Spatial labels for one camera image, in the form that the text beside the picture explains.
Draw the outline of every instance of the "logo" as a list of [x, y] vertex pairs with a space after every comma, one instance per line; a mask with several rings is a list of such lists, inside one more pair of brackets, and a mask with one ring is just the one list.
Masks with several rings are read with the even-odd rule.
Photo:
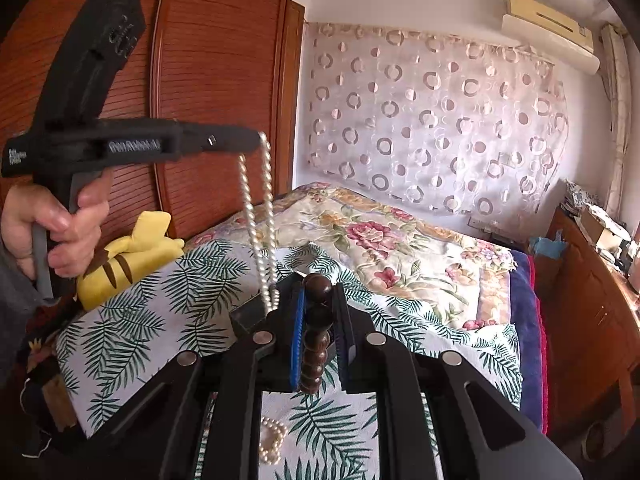
[[160, 152], [162, 150], [160, 139], [112, 140], [107, 146], [111, 153]]
[[13, 148], [9, 148], [9, 165], [20, 164], [24, 158], [27, 158], [26, 152], [19, 152]]

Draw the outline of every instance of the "window curtain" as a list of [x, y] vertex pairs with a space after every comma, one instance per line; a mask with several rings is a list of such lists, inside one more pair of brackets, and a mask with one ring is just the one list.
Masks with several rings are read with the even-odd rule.
[[568, 135], [551, 63], [388, 27], [311, 23], [308, 34], [313, 167], [380, 200], [529, 234]]
[[602, 29], [604, 80], [611, 101], [611, 131], [616, 143], [613, 172], [605, 209], [617, 220], [620, 216], [623, 164], [631, 130], [631, 79], [625, 42], [616, 28], [607, 23]]

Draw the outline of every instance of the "pearl necklace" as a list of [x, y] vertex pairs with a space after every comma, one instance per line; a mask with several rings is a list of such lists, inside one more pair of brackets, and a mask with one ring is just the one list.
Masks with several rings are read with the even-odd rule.
[[282, 441], [284, 440], [284, 437], [287, 436], [287, 431], [289, 430], [279, 420], [269, 418], [268, 416], [264, 416], [262, 418], [262, 425], [273, 430], [274, 437], [273, 443], [269, 449], [265, 449], [262, 446], [262, 443], [260, 443], [260, 447], [258, 448], [260, 460], [268, 465], [276, 465], [280, 461], [280, 448], [282, 447]]
[[258, 269], [258, 279], [260, 281], [260, 295], [264, 304], [265, 316], [271, 310], [278, 307], [280, 293], [276, 288], [278, 275], [276, 272], [276, 229], [273, 217], [273, 193], [271, 188], [271, 146], [264, 132], [260, 132], [260, 151], [262, 153], [262, 187], [264, 189], [264, 209], [267, 215], [267, 258], [262, 257], [260, 242], [256, 231], [254, 206], [251, 203], [251, 192], [249, 190], [249, 177], [246, 170], [246, 158], [240, 155], [238, 158], [238, 168], [240, 170], [240, 190], [242, 192], [242, 205], [244, 207], [244, 218], [246, 219], [247, 230], [249, 231], [249, 241], [254, 248], [255, 266]]

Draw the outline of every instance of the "pikachu plush toy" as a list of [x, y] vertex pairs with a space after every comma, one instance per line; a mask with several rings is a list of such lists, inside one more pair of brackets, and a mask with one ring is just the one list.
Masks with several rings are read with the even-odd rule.
[[140, 213], [133, 232], [97, 253], [84, 276], [78, 278], [78, 299], [93, 310], [184, 253], [184, 241], [164, 236], [171, 215], [163, 211]]

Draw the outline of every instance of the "metal rivet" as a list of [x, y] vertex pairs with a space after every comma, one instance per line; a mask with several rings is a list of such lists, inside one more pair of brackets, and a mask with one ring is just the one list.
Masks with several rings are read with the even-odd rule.
[[462, 364], [462, 356], [458, 352], [454, 352], [453, 350], [449, 350], [443, 352], [440, 356], [444, 364], [449, 366], [460, 366]]
[[185, 350], [184, 352], [180, 352], [178, 354], [177, 361], [180, 366], [191, 366], [192, 364], [194, 364], [194, 362], [196, 362], [197, 359], [198, 356], [195, 352], [192, 352], [191, 350]]
[[373, 346], [382, 346], [386, 343], [386, 336], [380, 332], [371, 332], [367, 334], [367, 343]]
[[256, 332], [254, 334], [254, 343], [258, 345], [266, 345], [273, 340], [273, 334], [271, 332], [267, 332], [266, 330], [261, 330], [260, 332]]

